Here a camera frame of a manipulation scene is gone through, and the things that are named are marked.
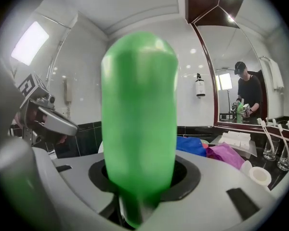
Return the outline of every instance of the person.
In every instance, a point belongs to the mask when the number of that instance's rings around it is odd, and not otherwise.
[[[261,117],[261,105],[262,105],[262,89],[258,78],[254,75],[250,75],[247,72],[247,67],[244,62],[237,62],[235,64],[235,74],[240,76],[238,81],[238,98],[236,103],[242,102],[244,99],[244,104],[249,104],[250,109],[245,110],[241,113],[243,117],[250,120]]]

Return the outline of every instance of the purple cloth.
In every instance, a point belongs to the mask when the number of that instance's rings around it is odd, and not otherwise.
[[[245,160],[227,143],[207,148],[207,157],[223,161],[237,169],[240,169],[245,162]]]

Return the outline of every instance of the white towel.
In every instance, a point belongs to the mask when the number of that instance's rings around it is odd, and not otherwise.
[[[274,89],[280,90],[284,88],[284,82],[281,77],[278,64],[275,61],[273,61],[271,58],[270,58],[269,64],[270,64],[270,69],[272,73]]]

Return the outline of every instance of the tape roll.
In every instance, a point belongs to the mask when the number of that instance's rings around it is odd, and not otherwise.
[[[270,173],[262,167],[252,167],[249,175],[254,182],[264,187],[267,187],[272,181]]]

